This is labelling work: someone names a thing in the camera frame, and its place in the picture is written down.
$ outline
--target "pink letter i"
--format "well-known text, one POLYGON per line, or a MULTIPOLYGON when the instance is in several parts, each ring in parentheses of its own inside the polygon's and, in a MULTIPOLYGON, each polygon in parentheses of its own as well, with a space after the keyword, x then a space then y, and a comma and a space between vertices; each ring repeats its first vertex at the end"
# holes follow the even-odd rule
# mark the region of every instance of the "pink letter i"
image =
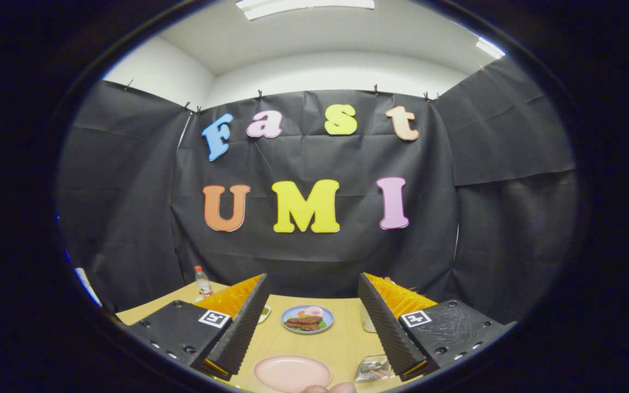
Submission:
POLYGON ((409 219, 404 216, 402 205, 402 187, 406 184, 402 177, 383 177, 376 182, 382 189, 384 204, 384 218, 380 222, 382 229, 398 229, 409 225, 409 219))

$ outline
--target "black fabric backdrop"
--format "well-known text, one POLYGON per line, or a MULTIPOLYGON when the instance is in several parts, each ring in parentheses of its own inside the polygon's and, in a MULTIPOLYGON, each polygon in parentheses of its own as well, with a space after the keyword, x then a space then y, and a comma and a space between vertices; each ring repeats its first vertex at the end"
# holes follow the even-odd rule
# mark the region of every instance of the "black fabric backdrop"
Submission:
POLYGON ((122 311, 183 285, 169 191, 181 107, 111 82, 90 92, 60 162, 60 226, 70 261, 122 311))
MULTIPOLYGON (((265 272, 273 293, 308 297, 355 296, 357 274, 367 271, 437 301, 460 298, 505 323, 526 313, 561 266, 574 227, 573 169, 549 100, 506 58, 432 103, 330 90, 242 100, 195 116, 101 82, 63 152, 60 216, 70 259, 113 311, 192 282, 201 264, 220 283, 265 272), (327 134, 331 104, 355 107, 354 134, 327 134), (416 115, 416 141, 394 133, 384 112, 395 105, 416 115), (247 136, 262 110, 284 115, 280 136, 247 136), (229 149, 209 162, 201 132, 226 112, 234 116, 229 149), (407 182, 404 229, 379 227, 375 181, 387 176, 407 182), (339 233, 274 232, 272 184, 294 181, 307 198, 322 179, 340 184, 339 233), (202 189, 210 184, 251 187, 240 229, 207 226, 202 189)), ((220 213, 232 216, 229 191, 220 213)))
MULTIPOLYGON (((192 117, 176 153, 171 208, 177 226, 177 250, 186 282, 194 264, 208 275, 234 283, 260 272, 270 274, 272 292, 303 297, 356 296, 362 271, 392 276, 408 287, 438 298, 445 287, 456 239, 457 205, 450 147, 438 113, 417 97, 357 91, 277 94, 210 109, 192 117), (324 129, 332 104, 356 109, 358 129, 334 136, 324 129), (403 105, 416 115, 416 141, 403 141, 385 111, 403 105), (245 130, 262 110, 283 114, 280 136, 254 139, 245 130), (208 162, 201 132, 228 112, 229 149, 208 162), (385 231, 382 192, 375 182, 399 176, 410 224, 385 231), (276 233, 277 197, 271 186, 294 181, 307 198, 315 182, 339 182, 335 197, 335 234, 308 229, 276 233), (245 221, 234 232, 217 232, 203 219, 203 187, 229 189, 247 184, 245 221)), ((223 197, 222 217, 232 216, 232 199, 223 197)))

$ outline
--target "plastic water bottle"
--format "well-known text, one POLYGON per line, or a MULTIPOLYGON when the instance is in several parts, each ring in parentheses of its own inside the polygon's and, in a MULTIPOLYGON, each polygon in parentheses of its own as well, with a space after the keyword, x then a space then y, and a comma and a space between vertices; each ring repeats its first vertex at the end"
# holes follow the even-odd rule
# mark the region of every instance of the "plastic water bottle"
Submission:
POLYGON ((195 283, 198 284, 198 291, 200 295, 205 298, 212 296, 212 287, 210 286, 210 280, 207 278, 207 274, 203 271, 203 268, 196 266, 195 268, 195 283))

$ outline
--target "wooden table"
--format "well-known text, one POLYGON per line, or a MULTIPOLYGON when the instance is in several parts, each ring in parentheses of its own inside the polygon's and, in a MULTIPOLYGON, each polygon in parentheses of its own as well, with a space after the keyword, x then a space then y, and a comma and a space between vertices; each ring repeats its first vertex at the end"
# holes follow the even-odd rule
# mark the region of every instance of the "wooden table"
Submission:
MULTIPOLYGON (((216 293, 225 285, 212 283, 216 293)), ((195 283, 162 296, 159 299, 132 308, 117 316, 125 324, 133 324, 154 313, 173 300, 193 303, 199 296, 195 283)), ((244 390, 256 393, 276 393, 276 390, 261 383, 252 372, 257 361, 273 355, 304 355, 322 361, 331 369, 331 382, 328 388, 340 382, 353 382, 360 361, 369 355, 383 355, 377 334, 363 329, 360 299, 310 299, 302 297, 270 295, 266 302, 272 308, 269 317, 254 331, 240 372, 230 379, 230 383, 244 390), (319 334, 296 334, 283 328, 281 314, 290 307, 311 304, 329 309, 334 314, 334 324, 319 334)), ((402 385, 399 377, 377 380, 369 383, 356 383, 358 393, 373 393, 402 385)))

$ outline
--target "yellow letter m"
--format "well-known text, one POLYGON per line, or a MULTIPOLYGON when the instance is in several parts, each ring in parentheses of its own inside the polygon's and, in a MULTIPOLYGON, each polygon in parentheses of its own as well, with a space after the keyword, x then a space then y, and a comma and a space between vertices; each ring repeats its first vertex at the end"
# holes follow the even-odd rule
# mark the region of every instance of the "yellow letter m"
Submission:
POLYGON ((313 232, 320 234, 339 232, 340 226, 336 222, 334 211, 334 196, 339 189, 339 182, 332 180, 316 182, 307 201, 302 198, 294 182, 275 182, 271 189, 278 196, 278 222, 273 225, 274 231, 283 234, 295 231, 295 226, 290 222, 292 215, 295 224, 304 232, 314 215, 313 232))

